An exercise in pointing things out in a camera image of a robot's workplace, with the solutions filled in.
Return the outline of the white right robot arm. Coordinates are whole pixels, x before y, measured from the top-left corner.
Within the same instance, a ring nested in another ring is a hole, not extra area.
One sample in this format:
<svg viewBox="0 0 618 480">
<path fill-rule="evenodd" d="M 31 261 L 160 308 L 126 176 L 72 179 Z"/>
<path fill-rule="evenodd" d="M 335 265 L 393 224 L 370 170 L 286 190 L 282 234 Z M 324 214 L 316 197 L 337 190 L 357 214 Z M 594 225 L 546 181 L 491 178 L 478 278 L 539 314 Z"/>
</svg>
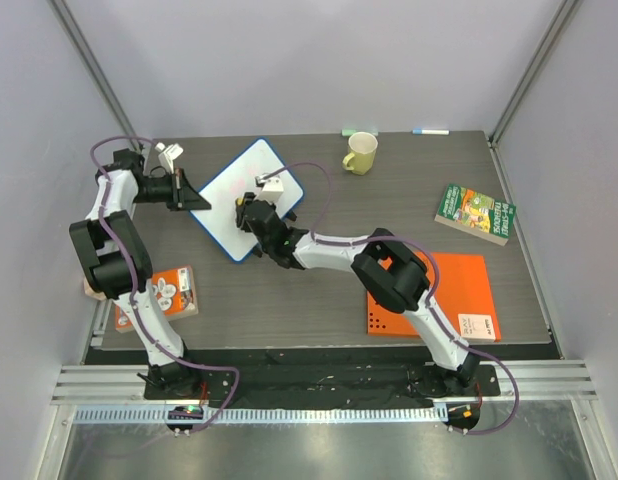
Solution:
<svg viewBox="0 0 618 480">
<path fill-rule="evenodd" d="M 235 201 L 236 226 L 257 240 L 257 256 L 285 269 L 354 274 L 380 307 L 406 318 L 427 346 L 446 391 L 461 395 L 477 381 L 480 358 L 454 329 L 434 296 L 427 263 L 390 231 L 330 237 L 290 226 L 273 203 L 248 192 Z"/>
</svg>

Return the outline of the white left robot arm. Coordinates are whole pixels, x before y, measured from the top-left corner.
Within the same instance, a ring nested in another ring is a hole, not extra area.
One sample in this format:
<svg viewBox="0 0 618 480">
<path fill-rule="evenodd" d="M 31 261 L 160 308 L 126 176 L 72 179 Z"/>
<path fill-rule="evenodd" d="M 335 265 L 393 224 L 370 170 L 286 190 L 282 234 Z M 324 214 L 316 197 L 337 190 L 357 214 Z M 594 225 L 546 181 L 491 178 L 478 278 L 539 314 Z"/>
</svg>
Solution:
<svg viewBox="0 0 618 480">
<path fill-rule="evenodd" d="M 188 349 L 162 311 L 153 291 L 153 265 L 129 211 L 136 203 L 161 203 L 170 211 L 211 208 L 189 183 L 184 170 L 166 167 L 154 177 L 144 173 L 142 154 L 125 148 L 113 162 L 100 165 L 98 194 L 87 217 L 69 234 L 88 286 L 131 320 L 147 354 L 148 372 L 140 377 L 165 394 L 189 399 L 202 385 Z"/>
</svg>

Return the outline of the blue framed whiteboard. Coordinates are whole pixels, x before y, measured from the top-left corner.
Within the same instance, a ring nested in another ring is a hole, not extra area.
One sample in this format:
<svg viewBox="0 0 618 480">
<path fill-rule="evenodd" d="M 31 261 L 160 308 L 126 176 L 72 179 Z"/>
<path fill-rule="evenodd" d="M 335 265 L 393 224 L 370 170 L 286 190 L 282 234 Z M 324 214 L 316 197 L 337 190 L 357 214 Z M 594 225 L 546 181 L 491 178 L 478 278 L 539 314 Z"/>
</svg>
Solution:
<svg viewBox="0 0 618 480">
<path fill-rule="evenodd" d="M 303 187 L 284 166 L 268 140 L 259 138 L 199 191 L 211 208 L 191 215 L 232 261 L 244 261 L 257 244 L 253 234 L 238 226 L 241 207 L 263 200 L 283 217 L 303 199 Z"/>
</svg>

